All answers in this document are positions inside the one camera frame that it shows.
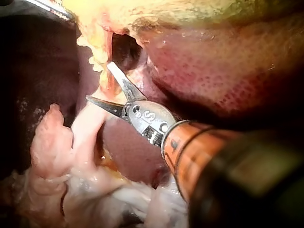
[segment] scissor blade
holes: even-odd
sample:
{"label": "scissor blade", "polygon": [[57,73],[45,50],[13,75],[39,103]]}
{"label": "scissor blade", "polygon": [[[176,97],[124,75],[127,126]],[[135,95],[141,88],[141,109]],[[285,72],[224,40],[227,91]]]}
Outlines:
{"label": "scissor blade", "polygon": [[114,62],[110,62],[107,67],[122,88],[128,101],[147,100],[141,91],[127,78]]}
{"label": "scissor blade", "polygon": [[87,101],[101,107],[102,109],[106,110],[107,112],[121,118],[122,117],[122,112],[123,112],[123,108],[124,105],[123,104],[116,104],[113,102],[109,102],[109,101],[104,101],[101,99],[98,99],[96,97],[93,96],[86,96]]}

